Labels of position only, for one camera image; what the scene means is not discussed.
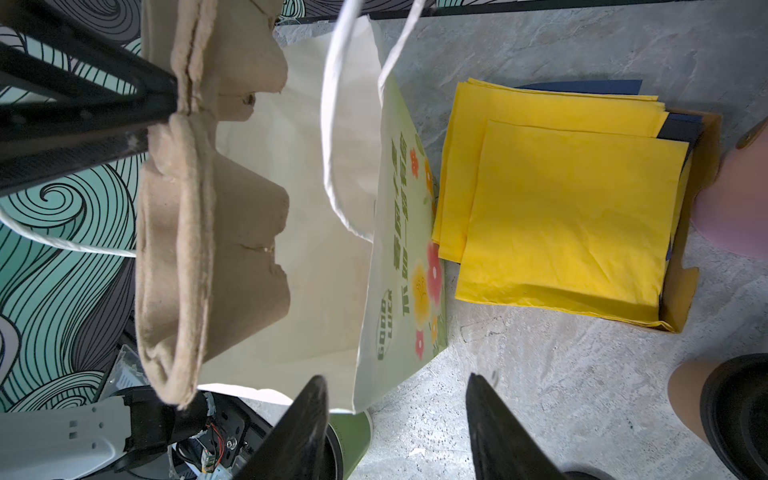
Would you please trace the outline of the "brown paper coffee cup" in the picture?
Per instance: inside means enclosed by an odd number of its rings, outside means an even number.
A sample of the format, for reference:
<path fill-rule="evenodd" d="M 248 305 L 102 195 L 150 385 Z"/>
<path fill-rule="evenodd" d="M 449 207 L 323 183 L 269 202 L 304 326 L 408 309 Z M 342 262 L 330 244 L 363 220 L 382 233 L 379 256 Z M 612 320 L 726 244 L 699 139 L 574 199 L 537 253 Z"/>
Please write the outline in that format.
<path fill-rule="evenodd" d="M 679 365 L 670 375 L 667 394 L 678 419 L 705 444 L 709 444 L 701 418 L 701 396 L 716 362 L 694 360 Z"/>

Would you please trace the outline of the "white paper takeout bag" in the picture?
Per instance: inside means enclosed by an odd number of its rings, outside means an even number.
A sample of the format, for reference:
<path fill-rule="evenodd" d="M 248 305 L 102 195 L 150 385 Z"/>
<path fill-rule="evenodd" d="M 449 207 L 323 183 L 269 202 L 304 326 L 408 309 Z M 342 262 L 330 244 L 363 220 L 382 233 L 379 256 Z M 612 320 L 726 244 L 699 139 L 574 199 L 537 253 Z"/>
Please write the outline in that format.
<path fill-rule="evenodd" d="M 433 183 L 393 75 L 424 3 L 407 9 L 384 50 L 362 3 L 343 2 L 332 32 L 278 44 L 281 91 L 218 126 L 226 158 L 288 194 L 274 255 L 290 306 L 205 362 L 200 392 L 288 405 L 320 375 L 332 412 L 360 413 L 445 348 Z"/>

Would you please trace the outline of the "green paper coffee cup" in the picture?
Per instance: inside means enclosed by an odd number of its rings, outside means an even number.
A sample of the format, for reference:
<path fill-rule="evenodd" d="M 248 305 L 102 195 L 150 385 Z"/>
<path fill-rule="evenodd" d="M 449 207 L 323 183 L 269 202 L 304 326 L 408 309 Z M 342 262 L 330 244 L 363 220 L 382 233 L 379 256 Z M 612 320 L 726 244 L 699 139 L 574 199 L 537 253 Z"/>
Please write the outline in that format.
<path fill-rule="evenodd" d="M 334 479 L 347 480 L 366 455 L 373 437 L 370 414 L 331 414 L 327 439 L 333 452 Z"/>

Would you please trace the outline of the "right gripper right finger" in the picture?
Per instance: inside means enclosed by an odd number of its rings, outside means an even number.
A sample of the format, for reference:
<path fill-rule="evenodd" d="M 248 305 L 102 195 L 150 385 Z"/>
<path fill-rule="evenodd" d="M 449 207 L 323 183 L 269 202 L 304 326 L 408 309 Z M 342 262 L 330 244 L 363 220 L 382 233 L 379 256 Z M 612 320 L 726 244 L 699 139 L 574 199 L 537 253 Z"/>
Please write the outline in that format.
<path fill-rule="evenodd" d="M 478 479 L 563 479 L 481 375 L 471 374 L 465 395 L 468 431 Z"/>

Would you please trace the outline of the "single pulp cup carrier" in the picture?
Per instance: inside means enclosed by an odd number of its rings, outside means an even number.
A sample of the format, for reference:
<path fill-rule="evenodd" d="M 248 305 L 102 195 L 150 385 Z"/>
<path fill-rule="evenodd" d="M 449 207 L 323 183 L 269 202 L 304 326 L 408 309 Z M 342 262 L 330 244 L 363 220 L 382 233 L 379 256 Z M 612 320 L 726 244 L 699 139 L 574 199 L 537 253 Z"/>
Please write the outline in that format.
<path fill-rule="evenodd" d="M 202 365 L 284 318 L 276 263 L 289 197 L 216 148 L 222 121 L 245 121 L 288 66 L 273 29 L 278 1 L 147 1 L 143 57 L 172 74 L 176 107 L 148 130 L 137 197 L 135 323 L 145 374 L 179 408 Z"/>

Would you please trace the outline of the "yellow napkin stack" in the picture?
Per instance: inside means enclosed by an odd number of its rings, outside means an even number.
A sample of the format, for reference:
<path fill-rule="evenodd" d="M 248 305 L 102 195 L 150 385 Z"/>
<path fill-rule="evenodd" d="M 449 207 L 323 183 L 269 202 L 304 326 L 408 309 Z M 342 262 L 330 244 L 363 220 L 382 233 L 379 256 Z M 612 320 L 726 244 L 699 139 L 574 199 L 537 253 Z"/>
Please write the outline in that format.
<path fill-rule="evenodd" d="M 433 233 L 464 302 L 679 332 L 663 309 L 690 172 L 654 97 L 457 86 Z"/>

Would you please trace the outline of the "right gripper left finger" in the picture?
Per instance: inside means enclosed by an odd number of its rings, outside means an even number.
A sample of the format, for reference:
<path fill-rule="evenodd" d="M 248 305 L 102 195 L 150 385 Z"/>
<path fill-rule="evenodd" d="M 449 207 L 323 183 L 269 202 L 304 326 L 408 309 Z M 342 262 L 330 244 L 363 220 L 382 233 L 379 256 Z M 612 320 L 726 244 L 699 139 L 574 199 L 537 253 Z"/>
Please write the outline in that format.
<path fill-rule="evenodd" d="M 327 382 L 315 375 L 233 478 L 319 479 L 328 422 Z"/>

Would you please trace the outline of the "pink straw holder cup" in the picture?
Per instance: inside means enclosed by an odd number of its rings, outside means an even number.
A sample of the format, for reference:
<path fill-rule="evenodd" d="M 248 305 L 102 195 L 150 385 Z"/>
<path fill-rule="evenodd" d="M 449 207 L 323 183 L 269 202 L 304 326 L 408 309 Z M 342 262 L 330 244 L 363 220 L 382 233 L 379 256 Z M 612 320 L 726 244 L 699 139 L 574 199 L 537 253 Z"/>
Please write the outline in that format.
<path fill-rule="evenodd" d="M 767 121 L 739 138 L 720 163 L 714 182 L 697 194 L 692 220 L 712 245 L 767 259 Z"/>

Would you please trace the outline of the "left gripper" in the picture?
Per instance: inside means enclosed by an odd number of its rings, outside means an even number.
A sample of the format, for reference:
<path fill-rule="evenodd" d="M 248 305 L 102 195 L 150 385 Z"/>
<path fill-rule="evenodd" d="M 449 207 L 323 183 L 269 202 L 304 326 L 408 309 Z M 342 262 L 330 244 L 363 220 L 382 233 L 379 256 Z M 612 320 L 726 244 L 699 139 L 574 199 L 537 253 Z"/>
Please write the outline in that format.
<path fill-rule="evenodd" d="M 44 1 L 2 2 L 1 24 L 135 89 L 117 93 L 3 44 L 2 84 L 44 98 L 1 107 L 4 196 L 146 152 L 148 127 L 177 109 L 174 75 Z"/>

